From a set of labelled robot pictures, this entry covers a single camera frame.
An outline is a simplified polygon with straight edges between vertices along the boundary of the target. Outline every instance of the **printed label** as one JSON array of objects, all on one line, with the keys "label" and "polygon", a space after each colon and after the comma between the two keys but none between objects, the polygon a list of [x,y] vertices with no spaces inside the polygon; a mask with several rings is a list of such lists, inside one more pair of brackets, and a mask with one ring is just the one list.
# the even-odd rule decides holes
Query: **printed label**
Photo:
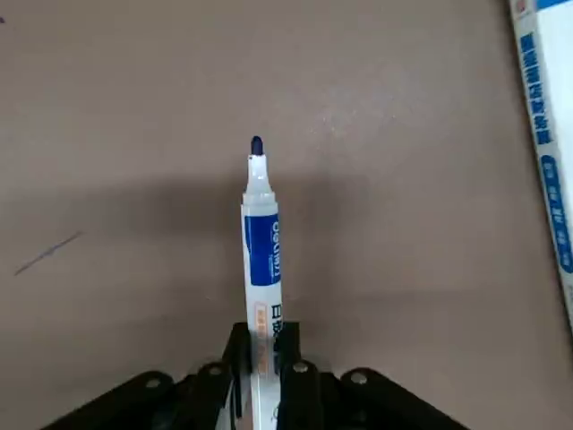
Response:
[{"label": "printed label", "polygon": [[553,226],[553,235],[559,263],[561,268],[567,273],[573,272],[573,256],[571,255],[571,243],[569,241],[569,230],[567,228],[567,218],[561,197],[561,185],[555,158],[549,155],[541,157],[541,169],[543,172],[543,182],[547,193],[548,210]]},{"label": "printed label", "polygon": [[535,35],[529,32],[518,40],[519,56],[523,71],[524,84],[526,86],[526,98],[529,105],[529,118],[534,129],[535,142],[538,145],[550,143],[552,130],[547,118],[548,107],[545,104],[541,67],[539,64],[538,49]]},{"label": "printed label", "polygon": [[537,0],[537,9],[545,9],[547,7],[552,7],[557,4],[566,3],[569,0]]},{"label": "printed label", "polygon": [[245,242],[251,260],[251,283],[267,287],[280,281],[278,215],[244,217]]}]

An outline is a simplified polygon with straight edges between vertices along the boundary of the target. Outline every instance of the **scratch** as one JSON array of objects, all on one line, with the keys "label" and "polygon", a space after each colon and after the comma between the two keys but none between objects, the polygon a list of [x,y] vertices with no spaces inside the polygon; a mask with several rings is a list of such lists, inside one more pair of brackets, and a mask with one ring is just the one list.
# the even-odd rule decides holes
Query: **scratch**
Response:
[{"label": "scratch", "polygon": [[63,246],[68,245],[70,242],[74,241],[75,239],[77,239],[78,237],[83,236],[83,231],[76,231],[73,235],[71,235],[70,237],[68,237],[67,239],[63,240],[62,242],[55,244],[53,246],[50,246],[46,251],[44,251],[42,254],[38,255],[36,258],[34,258],[33,260],[30,260],[29,262],[26,262],[24,265],[21,266],[20,269],[18,269],[15,273],[14,276],[18,276],[21,273],[25,272],[27,269],[29,269],[30,267],[32,267],[34,264],[36,264],[37,262],[44,260],[46,257],[49,257],[50,255],[53,255],[58,249],[60,249]]}]

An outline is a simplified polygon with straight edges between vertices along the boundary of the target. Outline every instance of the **blue marker tip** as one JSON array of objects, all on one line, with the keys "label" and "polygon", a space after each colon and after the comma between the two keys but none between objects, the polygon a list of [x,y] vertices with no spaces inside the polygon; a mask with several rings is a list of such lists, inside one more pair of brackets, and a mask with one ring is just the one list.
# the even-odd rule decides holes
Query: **blue marker tip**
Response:
[{"label": "blue marker tip", "polygon": [[254,136],[251,140],[251,155],[262,155],[262,139],[259,136]]}]

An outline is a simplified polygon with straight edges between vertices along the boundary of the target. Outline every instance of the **marker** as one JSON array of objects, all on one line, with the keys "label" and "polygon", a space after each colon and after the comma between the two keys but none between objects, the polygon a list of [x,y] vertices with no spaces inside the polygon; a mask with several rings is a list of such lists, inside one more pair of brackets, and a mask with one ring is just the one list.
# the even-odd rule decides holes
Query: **marker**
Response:
[{"label": "marker", "polygon": [[280,380],[275,367],[274,339],[282,328],[278,205],[270,188],[267,156],[254,136],[249,179],[243,193],[244,288],[251,333],[251,403],[254,430],[277,428]]}]

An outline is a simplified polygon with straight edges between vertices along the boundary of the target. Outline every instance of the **brown surface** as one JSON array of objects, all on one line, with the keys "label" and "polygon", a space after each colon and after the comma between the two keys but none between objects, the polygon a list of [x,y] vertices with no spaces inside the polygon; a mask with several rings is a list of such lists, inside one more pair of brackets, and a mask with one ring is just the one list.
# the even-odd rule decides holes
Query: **brown surface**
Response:
[{"label": "brown surface", "polygon": [[244,318],[254,133],[310,357],[475,429],[573,427],[501,4],[4,1],[0,427],[218,353]]}]

